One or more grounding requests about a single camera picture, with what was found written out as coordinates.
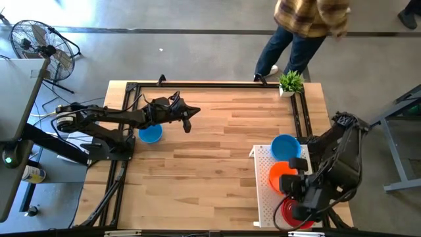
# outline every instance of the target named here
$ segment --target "white sneaker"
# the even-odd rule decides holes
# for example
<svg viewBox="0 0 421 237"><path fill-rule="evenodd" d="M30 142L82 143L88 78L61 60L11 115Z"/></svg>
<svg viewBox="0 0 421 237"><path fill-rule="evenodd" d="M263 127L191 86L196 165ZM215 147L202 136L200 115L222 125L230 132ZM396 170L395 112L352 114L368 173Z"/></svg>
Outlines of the white sneaker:
<svg viewBox="0 0 421 237"><path fill-rule="evenodd" d="M274 74L276 74L278 71L279 71L278 66L273 65L273 66L272 66L272 68L270 69L270 72L269 72L268 76L274 75Z"/></svg>

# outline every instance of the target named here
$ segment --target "gray floor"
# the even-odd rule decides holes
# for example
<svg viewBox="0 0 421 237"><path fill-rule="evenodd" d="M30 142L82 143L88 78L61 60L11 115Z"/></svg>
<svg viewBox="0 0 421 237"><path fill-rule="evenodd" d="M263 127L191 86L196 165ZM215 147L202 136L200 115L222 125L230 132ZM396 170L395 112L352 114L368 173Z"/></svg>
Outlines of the gray floor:
<svg viewBox="0 0 421 237"><path fill-rule="evenodd" d="M242 29L273 30L273 1L254 0L111 0L111 1L6 1L3 14L12 22L31 18L54 26L107 28ZM396 14L407 0L353 0L350 31L407 32ZM42 9L48 6L48 14ZM0 31L0 54L14 57ZM71 77L62 84L75 95L56 90L69 101L103 97L109 80L252 80L256 59L269 36L65 34L82 49ZM321 82L329 114L349 111L364 119L420 83L420 38L327 39L309 70ZM278 61L286 65L288 48ZM37 104L53 98L41 89ZM54 101L46 106L51 112ZM46 122L43 129L50 130ZM367 136L363 152L364 180L351 202L355 226L362 230L419 236L421 188L385 194L383 185L398 181L391 154L379 129ZM69 225L82 184L43 184L33 204L43 215L24 218L12 211L0 232L63 228ZM69 205L60 205L64 200Z"/></svg>

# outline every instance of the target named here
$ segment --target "blue cup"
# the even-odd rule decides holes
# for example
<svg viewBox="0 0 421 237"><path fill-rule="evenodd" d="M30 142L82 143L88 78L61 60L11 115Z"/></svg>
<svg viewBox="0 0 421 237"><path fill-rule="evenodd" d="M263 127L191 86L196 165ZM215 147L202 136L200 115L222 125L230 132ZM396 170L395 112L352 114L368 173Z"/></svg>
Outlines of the blue cup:
<svg viewBox="0 0 421 237"><path fill-rule="evenodd" d="M270 152L277 161L289 161L290 158L301 158L300 143L293 136L282 134L270 144Z"/></svg>
<svg viewBox="0 0 421 237"><path fill-rule="evenodd" d="M139 138L141 141L152 144L158 142L162 137L162 126L160 124L150 126L146 129L139 129Z"/></svg>

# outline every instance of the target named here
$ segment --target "white tray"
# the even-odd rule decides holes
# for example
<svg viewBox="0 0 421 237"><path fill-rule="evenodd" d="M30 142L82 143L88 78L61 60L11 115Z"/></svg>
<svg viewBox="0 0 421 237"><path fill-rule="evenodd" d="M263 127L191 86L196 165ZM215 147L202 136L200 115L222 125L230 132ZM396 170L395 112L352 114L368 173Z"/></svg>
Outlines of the white tray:
<svg viewBox="0 0 421 237"><path fill-rule="evenodd" d="M270 152L270 145L254 145L249 156L255 158L257 205L259 207L259 221L255 221L253 224L261 228L275 227L272 216L283 196L277 194L269 186L268 177L269 170L276 160ZM307 145L301 145L301 158L306 159L309 165L309 171L306 174L311 174L312 169ZM281 228L291 228L285 222L280 210L276 213L276 221ZM312 227L322 227L322 223L314 223Z"/></svg>

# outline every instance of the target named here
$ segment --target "wooden tabletop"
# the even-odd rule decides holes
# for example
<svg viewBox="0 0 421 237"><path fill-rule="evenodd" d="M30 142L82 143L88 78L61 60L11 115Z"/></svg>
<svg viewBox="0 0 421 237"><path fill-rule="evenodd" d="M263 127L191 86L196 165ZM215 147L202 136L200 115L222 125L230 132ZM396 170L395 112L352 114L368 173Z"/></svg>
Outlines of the wooden tabletop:
<svg viewBox="0 0 421 237"><path fill-rule="evenodd" d="M121 109L126 82L110 81L106 106ZM278 134L296 136L290 99L280 97L277 89L260 88L142 88L141 92L152 100L176 90L201 112L190 120L189 134L182 123L173 122L163 124L159 143L137 140L118 228L259 230L253 226L259 218L254 162L248 154L253 145L270 144ZM305 91L313 134L320 135L330 128L322 86L306 83ZM141 100L139 108L144 105ZM100 161L88 170L75 224L86 220L103 197L109 166L109 161ZM108 221L113 205L112 199ZM348 203L335 210L353 225Z"/></svg>

